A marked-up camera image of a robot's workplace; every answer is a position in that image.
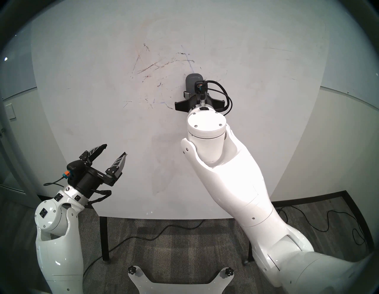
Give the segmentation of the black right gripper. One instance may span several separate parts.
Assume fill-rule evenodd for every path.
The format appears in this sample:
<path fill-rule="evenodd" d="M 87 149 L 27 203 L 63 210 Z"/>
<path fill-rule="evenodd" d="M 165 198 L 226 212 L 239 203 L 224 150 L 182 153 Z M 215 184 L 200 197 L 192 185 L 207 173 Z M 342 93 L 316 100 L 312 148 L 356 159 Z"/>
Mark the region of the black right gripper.
<path fill-rule="evenodd" d="M 184 100 L 175 102 L 175 110 L 180 112 L 190 113 L 195 109 L 200 110 L 215 110 L 216 112 L 225 111 L 225 100 L 214 99 L 207 93 L 205 99 L 200 99 L 200 94 L 191 94 L 190 92 L 183 92 Z"/>

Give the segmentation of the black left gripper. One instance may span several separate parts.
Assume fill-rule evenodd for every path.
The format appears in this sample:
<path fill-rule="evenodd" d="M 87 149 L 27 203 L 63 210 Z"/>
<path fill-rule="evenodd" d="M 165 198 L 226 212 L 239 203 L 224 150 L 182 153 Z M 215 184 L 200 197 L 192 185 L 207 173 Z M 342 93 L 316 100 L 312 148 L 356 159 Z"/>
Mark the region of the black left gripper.
<path fill-rule="evenodd" d="M 115 160 L 112 166 L 106 170 L 106 174 L 91 167 L 93 161 L 106 147 L 107 144 L 102 144 L 83 152 L 79 159 L 85 162 L 85 165 L 74 169 L 74 188 L 86 198 L 90 198 L 94 193 L 103 195 L 102 198 L 108 198 L 112 194 L 111 190 L 98 190 L 98 187 L 102 184 L 113 186 L 115 180 L 118 180 L 122 174 L 126 152 Z"/>

